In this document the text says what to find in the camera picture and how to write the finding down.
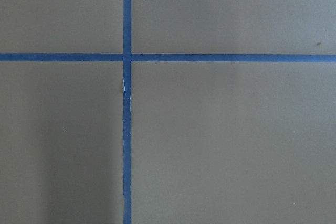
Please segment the vertical blue tape strip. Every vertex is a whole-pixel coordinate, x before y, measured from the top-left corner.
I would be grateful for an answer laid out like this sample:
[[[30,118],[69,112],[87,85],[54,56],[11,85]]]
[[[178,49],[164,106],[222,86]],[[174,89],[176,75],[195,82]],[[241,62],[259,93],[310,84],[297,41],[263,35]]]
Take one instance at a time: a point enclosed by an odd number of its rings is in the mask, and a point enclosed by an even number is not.
[[[131,0],[123,0],[123,223],[131,223]]]

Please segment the horizontal blue tape strip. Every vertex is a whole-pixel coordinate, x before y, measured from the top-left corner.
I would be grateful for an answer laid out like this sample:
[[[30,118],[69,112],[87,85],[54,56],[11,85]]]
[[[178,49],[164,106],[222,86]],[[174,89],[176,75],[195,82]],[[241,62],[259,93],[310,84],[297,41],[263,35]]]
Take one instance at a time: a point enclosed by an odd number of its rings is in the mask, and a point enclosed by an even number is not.
[[[1,53],[1,61],[335,62],[335,55]]]

